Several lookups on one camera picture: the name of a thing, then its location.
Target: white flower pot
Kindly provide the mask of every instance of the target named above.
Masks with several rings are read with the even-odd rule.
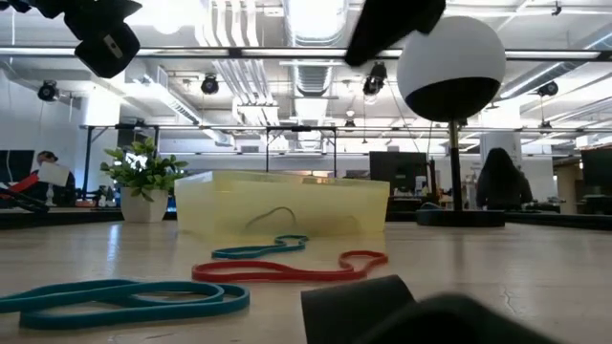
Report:
[[[121,188],[121,213],[126,222],[158,223],[164,219],[168,207],[166,190],[146,191],[153,202],[147,201],[142,195],[132,197],[133,190],[132,187]]]

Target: yellow plastic bin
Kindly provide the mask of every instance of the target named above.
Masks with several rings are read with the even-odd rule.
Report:
[[[205,236],[382,232],[388,192],[387,182],[241,171],[175,182],[179,229]]]

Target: blue resistance band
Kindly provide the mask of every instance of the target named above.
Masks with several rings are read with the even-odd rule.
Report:
[[[286,240],[297,240],[296,245],[289,246]],[[229,247],[216,249],[212,258],[217,259],[253,259],[270,253],[292,252],[306,248],[308,237],[305,235],[281,235],[274,239],[274,245]]]
[[[161,301],[137,296],[146,292],[192,292],[206,298]],[[97,301],[123,310],[75,314],[47,313],[53,307]],[[140,283],[109,279],[50,285],[0,297],[0,313],[21,312],[19,325],[36,330],[76,330],[143,321],[187,319],[226,314],[250,304],[249,290],[225,284],[196,282]]]

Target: black and white sphere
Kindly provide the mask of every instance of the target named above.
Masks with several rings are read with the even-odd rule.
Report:
[[[443,18],[429,35],[411,33],[398,64],[405,103],[432,121],[465,119],[497,94],[506,54],[497,33],[470,17]]]

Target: potted plant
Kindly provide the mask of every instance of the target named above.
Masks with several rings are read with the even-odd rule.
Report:
[[[134,156],[126,156],[121,148],[105,149],[113,157],[112,165],[103,162],[100,170],[121,185],[121,213],[123,219],[133,223],[155,223],[164,218],[168,204],[168,191],[174,181],[183,177],[185,161],[175,156],[162,159],[156,155],[153,139],[145,143],[133,142],[128,148]]]

